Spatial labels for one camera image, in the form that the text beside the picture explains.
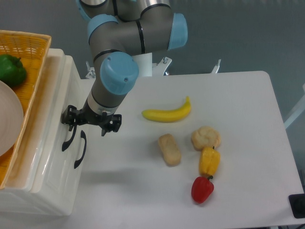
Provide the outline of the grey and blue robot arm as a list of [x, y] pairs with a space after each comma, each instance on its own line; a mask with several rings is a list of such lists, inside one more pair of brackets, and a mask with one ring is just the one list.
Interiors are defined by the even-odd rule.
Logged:
[[102, 134], [117, 132], [122, 117], [116, 110], [139, 76], [133, 57], [183, 47], [188, 40], [185, 17], [167, 0], [79, 0], [88, 21], [87, 37], [96, 74], [82, 109], [69, 105], [61, 121], [75, 132], [96, 125]]

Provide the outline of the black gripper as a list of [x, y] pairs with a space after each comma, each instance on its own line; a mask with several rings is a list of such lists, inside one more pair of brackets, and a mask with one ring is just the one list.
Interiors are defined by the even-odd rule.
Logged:
[[68, 125], [69, 131], [72, 131], [74, 126], [77, 124], [100, 126], [102, 129], [101, 135], [105, 136], [107, 133], [117, 133], [119, 131], [122, 124], [122, 115], [107, 115], [106, 113], [97, 114], [89, 107], [88, 102], [85, 101], [81, 110], [77, 110], [73, 105], [68, 105], [65, 111], [61, 114], [61, 123]]

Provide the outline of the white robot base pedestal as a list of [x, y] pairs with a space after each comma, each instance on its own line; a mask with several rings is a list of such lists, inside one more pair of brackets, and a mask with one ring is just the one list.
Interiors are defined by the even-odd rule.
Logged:
[[139, 67], [139, 77], [152, 76], [152, 53], [134, 55], [133, 59]]

